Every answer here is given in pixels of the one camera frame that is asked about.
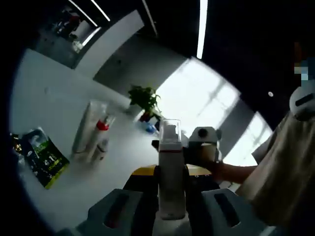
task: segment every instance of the window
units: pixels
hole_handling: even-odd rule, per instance
[[[234,166],[255,166],[257,162],[252,152],[263,144],[272,134],[271,128],[259,113],[256,113],[242,137],[223,160]]]
[[[187,137],[197,126],[219,128],[239,96],[236,88],[197,59],[184,62],[157,94],[162,115],[179,119]]]

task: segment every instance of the black ceiling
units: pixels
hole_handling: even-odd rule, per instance
[[[74,0],[103,27],[137,9],[145,23],[140,30],[143,36],[186,57],[196,56],[199,0],[146,0],[157,38],[142,0],[95,1],[110,22],[90,0]],[[208,0],[202,61],[229,80],[272,128],[288,111],[289,97],[300,83],[293,76],[293,42],[300,41],[310,50],[311,9],[288,1]]]

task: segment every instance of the potted plant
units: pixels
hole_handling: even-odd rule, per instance
[[[160,98],[160,96],[156,94],[156,90],[151,87],[143,88],[141,86],[132,85],[128,93],[131,99],[130,105],[138,105],[144,110],[140,121],[150,120],[153,115],[153,109],[157,108],[157,98]]]

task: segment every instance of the ceiling light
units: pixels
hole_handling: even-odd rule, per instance
[[[77,4],[75,4],[72,0],[68,1],[71,2],[79,11],[81,11],[83,15],[85,15],[93,23],[93,25],[95,25],[95,27],[97,27],[97,24],[81,8],[79,8]]]
[[[99,7],[99,5],[97,5],[97,3],[94,0],[91,0],[91,2],[93,2],[93,4],[98,8],[98,10],[105,16],[105,18],[110,21],[109,17],[105,14],[105,12]]]
[[[96,35],[96,33],[101,29],[101,27],[98,27],[96,30],[94,30],[82,43],[82,46],[85,46],[90,40],[91,38],[93,38],[94,35]]]
[[[208,0],[200,0],[199,36],[198,36],[198,48],[197,48],[197,58],[199,59],[202,58],[203,44],[205,41],[207,10],[208,10]]]

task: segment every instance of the beige shirt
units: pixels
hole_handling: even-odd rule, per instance
[[[315,175],[315,118],[289,113],[253,157],[259,165],[236,193],[268,225],[285,225]]]

